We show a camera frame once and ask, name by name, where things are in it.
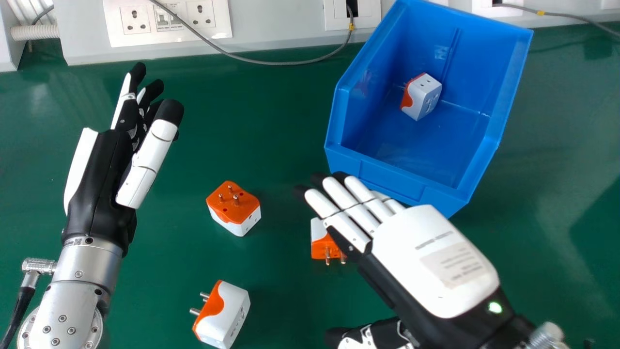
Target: green work surface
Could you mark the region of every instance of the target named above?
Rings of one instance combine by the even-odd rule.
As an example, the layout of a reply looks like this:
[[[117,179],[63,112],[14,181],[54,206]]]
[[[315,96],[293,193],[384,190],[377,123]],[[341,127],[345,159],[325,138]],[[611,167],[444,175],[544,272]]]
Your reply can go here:
[[[218,279],[250,292],[238,349],[323,348],[329,327],[393,316],[355,265],[310,259],[312,214],[291,195],[328,170],[334,86],[360,47],[299,67],[222,56],[146,62],[146,80],[163,79],[185,119],[138,212],[107,320],[112,348],[205,347],[188,310]],[[586,338],[596,349],[620,343],[619,47],[587,25],[536,30],[502,144],[452,218],[495,265],[514,308],[537,324],[558,323],[573,349]],[[250,56],[306,59],[330,49]],[[58,42],[37,42],[19,72],[0,75],[2,331],[22,260],[58,257],[81,129],[109,126],[132,65],[67,67]],[[244,238],[205,206],[227,179],[260,199],[262,220]]]

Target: robotic arm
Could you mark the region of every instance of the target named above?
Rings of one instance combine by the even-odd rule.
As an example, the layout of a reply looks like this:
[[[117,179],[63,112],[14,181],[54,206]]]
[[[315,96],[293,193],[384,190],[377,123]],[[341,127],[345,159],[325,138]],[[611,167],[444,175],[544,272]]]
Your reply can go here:
[[[177,137],[183,105],[151,102],[163,92],[155,80],[138,92],[146,67],[127,73],[110,130],[84,129],[64,192],[67,223],[58,262],[28,258],[24,282],[7,334],[6,349],[41,274],[53,278],[41,304],[22,324],[20,349],[93,349],[99,344],[122,258],[136,230],[136,209],[151,189]]]
[[[338,349],[567,348],[558,326],[515,314],[490,261],[430,205],[405,208],[354,176],[298,186],[338,247],[397,317],[330,329]]]

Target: blue plastic bin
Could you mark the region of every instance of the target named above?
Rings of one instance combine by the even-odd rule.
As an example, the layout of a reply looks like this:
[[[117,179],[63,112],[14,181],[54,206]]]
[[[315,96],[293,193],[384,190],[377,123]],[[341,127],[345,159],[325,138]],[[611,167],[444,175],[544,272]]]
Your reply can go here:
[[[342,76],[325,141],[332,172],[447,217],[469,202],[515,98],[532,31],[419,0],[397,0]],[[400,110],[404,85],[443,84],[435,110]]]

